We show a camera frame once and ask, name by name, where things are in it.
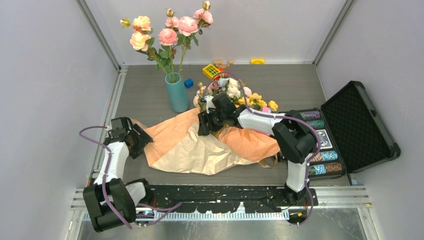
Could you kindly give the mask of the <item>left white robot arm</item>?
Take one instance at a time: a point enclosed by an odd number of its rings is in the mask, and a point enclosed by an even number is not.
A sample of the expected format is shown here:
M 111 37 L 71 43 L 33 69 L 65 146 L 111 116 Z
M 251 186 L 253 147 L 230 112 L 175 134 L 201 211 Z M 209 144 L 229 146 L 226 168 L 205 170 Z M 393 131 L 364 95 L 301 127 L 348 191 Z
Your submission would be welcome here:
M 104 142 L 95 141 L 104 149 L 100 173 L 82 194 L 97 233 L 122 225 L 130 227 L 136 220 L 137 205 L 148 207 L 154 199 L 146 179 L 122 180 L 127 158 L 143 155 L 153 138 L 128 117 L 112 119 L 106 129 Z

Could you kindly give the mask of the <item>paper flower bouquet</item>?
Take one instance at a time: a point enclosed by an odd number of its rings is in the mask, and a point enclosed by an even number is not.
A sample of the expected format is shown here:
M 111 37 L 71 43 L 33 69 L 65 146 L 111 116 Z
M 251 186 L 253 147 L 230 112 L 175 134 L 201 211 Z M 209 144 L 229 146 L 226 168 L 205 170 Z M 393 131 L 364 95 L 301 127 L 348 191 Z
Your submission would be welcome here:
M 248 88 L 244 82 L 240 83 L 232 77 L 218 77 L 218 79 L 213 80 L 211 83 L 203 84 L 200 82 L 198 86 L 199 89 L 193 98 L 194 108 L 204 110 L 205 103 L 201 101 L 201 98 L 206 96 L 215 97 L 219 94 L 227 95 L 236 107 L 245 105 L 245 98 L 247 99 L 249 107 L 252 108 L 255 104 L 250 100 L 250 97 L 253 94 L 252 90 Z

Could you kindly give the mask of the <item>tan satin ribbon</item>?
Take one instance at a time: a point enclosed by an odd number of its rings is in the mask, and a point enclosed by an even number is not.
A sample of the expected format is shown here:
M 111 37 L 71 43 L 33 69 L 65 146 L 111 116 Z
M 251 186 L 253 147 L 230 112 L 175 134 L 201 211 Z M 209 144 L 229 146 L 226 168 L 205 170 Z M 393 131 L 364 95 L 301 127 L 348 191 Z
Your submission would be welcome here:
M 266 157 L 258 162 L 258 164 L 263 168 L 273 168 L 276 167 L 278 163 L 279 161 L 277 155 Z

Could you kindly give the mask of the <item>yellow rose stems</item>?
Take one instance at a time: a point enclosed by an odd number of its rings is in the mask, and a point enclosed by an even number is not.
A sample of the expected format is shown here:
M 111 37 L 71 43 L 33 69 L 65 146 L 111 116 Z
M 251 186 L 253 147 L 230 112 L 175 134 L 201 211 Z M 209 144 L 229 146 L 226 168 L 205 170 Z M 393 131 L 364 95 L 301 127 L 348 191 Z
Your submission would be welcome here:
M 236 107 L 247 105 L 248 107 L 254 110 L 262 110 L 263 108 L 268 108 L 268 110 L 270 110 L 271 112 L 277 112 L 279 109 L 278 104 L 274 100 L 266 102 L 258 93 L 252 93 L 250 95 L 240 97 L 239 99 L 234 98 L 233 100 L 233 103 Z

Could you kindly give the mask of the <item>teal ceramic vase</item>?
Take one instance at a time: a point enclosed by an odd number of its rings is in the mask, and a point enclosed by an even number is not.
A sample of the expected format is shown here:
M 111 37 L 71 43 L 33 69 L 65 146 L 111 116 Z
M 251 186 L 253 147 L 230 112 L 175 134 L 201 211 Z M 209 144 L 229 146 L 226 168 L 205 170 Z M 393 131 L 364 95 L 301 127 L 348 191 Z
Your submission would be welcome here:
M 171 72 L 165 76 L 165 83 L 171 109 L 176 113 L 187 111 L 190 108 L 190 101 L 181 75 Z

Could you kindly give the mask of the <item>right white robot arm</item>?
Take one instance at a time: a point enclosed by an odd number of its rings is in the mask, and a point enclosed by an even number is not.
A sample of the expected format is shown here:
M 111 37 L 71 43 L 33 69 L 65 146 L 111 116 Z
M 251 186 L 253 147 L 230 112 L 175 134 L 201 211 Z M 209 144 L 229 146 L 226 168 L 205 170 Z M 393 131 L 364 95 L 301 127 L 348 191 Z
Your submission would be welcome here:
M 205 109 L 198 114 L 198 135 L 207 136 L 221 130 L 224 125 L 271 135 L 288 161 L 287 202 L 299 205 L 305 199 L 309 160 L 319 152 L 321 144 L 316 131 L 297 111 L 269 113 L 245 105 L 237 107 L 224 93 L 203 96 L 200 103 Z

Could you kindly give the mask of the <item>peach wrapping paper sheet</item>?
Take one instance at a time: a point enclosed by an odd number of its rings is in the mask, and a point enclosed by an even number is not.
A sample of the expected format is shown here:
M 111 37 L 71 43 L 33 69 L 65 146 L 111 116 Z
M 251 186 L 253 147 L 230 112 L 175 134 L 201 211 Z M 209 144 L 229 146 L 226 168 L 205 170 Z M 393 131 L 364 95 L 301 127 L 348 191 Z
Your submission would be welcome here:
M 252 129 L 226 126 L 199 136 L 199 112 L 194 108 L 151 127 L 132 119 L 153 139 L 144 149 L 149 167 L 210 176 L 236 165 L 260 163 L 280 151 L 275 139 Z

